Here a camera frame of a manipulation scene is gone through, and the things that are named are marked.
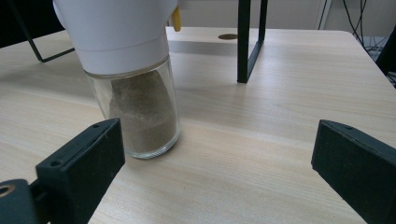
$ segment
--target powder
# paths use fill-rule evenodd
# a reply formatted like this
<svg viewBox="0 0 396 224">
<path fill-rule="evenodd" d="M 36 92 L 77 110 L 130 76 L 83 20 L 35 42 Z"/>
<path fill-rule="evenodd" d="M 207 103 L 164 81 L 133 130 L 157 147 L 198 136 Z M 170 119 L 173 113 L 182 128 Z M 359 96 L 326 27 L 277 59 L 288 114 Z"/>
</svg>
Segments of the powder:
<svg viewBox="0 0 396 224">
<path fill-rule="evenodd" d="M 177 112 L 156 71 L 111 81 L 109 116 L 120 118 L 126 151 L 148 153 L 167 144 L 177 131 Z"/>
</svg>

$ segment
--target black metal frame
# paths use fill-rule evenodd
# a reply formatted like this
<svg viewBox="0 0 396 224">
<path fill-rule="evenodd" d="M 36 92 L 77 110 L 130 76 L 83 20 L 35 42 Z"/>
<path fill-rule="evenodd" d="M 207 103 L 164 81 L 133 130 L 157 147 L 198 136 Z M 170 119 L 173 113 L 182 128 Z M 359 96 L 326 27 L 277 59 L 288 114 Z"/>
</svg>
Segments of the black metal frame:
<svg viewBox="0 0 396 224">
<path fill-rule="evenodd" d="M 51 60 L 56 59 L 56 58 L 59 58 L 59 57 L 65 55 L 65 54 L 70 53 L 70 52 L 73 52 L 73 51 L 75 50 L 74 48 L 71 48 L 71 49 L 68 49 L 68 50 L 66 50 L 66 51 L 63 51 L 63 52 L 61 52 L 61 53 L 58 53 L 58 54 L 55 54 L 55 55 L 52 55 L 52 56 L 50 56 L 50 57 L 48 57 L 48 58 L 43 59 L 43 58 L 41 57 L 41 54 L 40 54 L 40 52 L 38 51 L 37 47 L 35 46 L 35 42 L 33 41 L 33 38 L 32 38 L 32 36 L 30 35 L 30 33 L 29 33 L 29 31 L 28 31 L 28 29 L 27 29 L 27 27 L 26 27 L 25 22 L 23 21 L 23 18 L 22 18 L 22 16 L 21 16 L 21 14 L 20 14 L 19 11 L 17 10 L 17 7 L 15 6 L 14 1 L 13 1 L 13 0 L 7 0 L 7 2 L 8 2 L 9 7 L 10 7 L 11 10 L 12 10 L 12 13 L 13 13 L 14 16 L 15 16 L 15 19 L 16 19 L 17 22 L 18 22 L 18 25 L 21 27 L 21 29 L 22 29 L 22 31 L 23 31 L 23 34 L 26 36 L 27 41 L 29 42 L 30 46 L 32 47 L 32 50 L 33 50 L 33 52 L 35 53 L 35 56 L 37 57 L 37 59 L 38 59 L 40 62 L 46 63 L 46 62 L 48 62 L 48 61 L 51 61 Z"/>
<path fill-rule="evenodd" d="M 259 39 L 248 56 L 251 0 L 239 0 L 238 6 L 238 70 L 237 82 L 248 83 L 254 64 L 262 49 L 265 38 L 268 0 L 262 0 L 260 9 Z"/>
<path fill-rule="evenodd" d="M 375 61 L 376 65 L 381 69 L 385 76 L 388 75 L 389 71 L 395 69 L 396 64 L 396 26 L 393 28 L 392 33 L 382 49 L 378 58 Z"/>
</svg>

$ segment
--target light wooden tabletop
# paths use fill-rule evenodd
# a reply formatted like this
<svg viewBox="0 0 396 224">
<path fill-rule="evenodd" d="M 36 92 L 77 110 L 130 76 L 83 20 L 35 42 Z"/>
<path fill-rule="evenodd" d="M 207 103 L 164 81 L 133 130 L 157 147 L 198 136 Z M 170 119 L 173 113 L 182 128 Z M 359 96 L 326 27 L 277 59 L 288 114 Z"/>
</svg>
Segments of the light wooden tabletop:
<svg viewBox="0 0 396 224">
<path fill-rule="evenodd" d="M 363 223 L 311 168 L 320 119 L 396 146 L 396 90 L 351 34 L 267 30 L 248 84 L 235 29 L 168 30 L 181 134 L 161 157 L 130 157 L 91 223 Z M 251 46 L 257 31 L 252 31 Z M 65 32 L 35 41 L 71 48 Z M 75 52 L 48 63 L 0 49 L 0 182 L 102 120 Z"/>
</svg>

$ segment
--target white wall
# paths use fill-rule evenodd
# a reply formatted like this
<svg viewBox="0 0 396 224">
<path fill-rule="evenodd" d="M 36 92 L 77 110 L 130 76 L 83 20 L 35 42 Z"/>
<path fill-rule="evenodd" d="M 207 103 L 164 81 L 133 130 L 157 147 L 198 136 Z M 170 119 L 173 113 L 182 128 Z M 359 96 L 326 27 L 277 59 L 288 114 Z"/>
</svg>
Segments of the white wall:
<svg viewBox="0 0 396 224">
<path fill-rule="evenodd" d="M 236 27 L 237 0 L 179 0 L 182 25 Z M 258 27 L 260 1 L 251 3 L 251 27 Z M 268 28 L 315 29 L 320 0 L 269 0 Z"/>
<path fill-rule="evenodd" d="M 360 1 L 346 0 L 351 17 L 359 18 Z M 269 0 L 268 28 L 317 29 L 324 0 Z M 179 0 L 183 26 L 236 27 L 237 0 Z M 257 27 L 260 1 L 252 0 L 251 27 Z M 363 17 L 364 35 L 387 36 L 396 24 L 396 0 L 367 0 Z M 332 0 L 324 26 L 351 31 L 342 0 Z"/>
</svg>

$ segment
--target white container top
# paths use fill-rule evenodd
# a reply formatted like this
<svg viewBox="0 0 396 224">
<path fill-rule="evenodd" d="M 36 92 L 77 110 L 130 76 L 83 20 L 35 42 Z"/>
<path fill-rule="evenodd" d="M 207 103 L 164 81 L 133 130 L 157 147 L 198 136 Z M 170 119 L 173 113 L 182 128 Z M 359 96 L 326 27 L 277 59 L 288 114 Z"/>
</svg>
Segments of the white container top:
<svg viewBox="0 0 396 224">
<path fill-rule="evenodd" d="M 165 23 L 177 0 L 54 0 L 85 71 L 129 73 L 169 53 Z"/>
</svg>

